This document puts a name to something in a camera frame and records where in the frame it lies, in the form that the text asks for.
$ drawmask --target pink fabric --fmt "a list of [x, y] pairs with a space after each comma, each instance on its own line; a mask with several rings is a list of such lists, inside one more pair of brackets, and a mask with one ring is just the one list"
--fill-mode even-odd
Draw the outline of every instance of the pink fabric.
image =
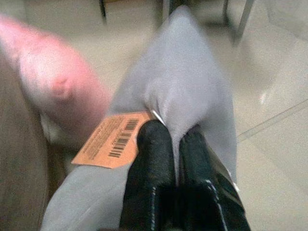
[[32, 103], [82, 145], [111, 100], [87, 62], [59, 37], [4, 15], [0, 45]]

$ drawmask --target floor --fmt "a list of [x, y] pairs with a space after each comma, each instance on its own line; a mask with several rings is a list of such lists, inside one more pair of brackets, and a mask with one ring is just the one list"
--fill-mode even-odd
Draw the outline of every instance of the floor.
[[[243, 7], [230, 0], [235, 26]], [[112, 92], [155, 35], [159, 9], [151, 0], [111, 2], [103, 22], [97, 0], [0, 0], [0, 8], [64, 37]], [[215, 21], [220, 9], [195, 12]], [[232, 82], [238, 187], [253, 231], [308, 227], [307, 10], [305, 0], [256, 0], [239, 43], [226, 27], [204, 27]]]

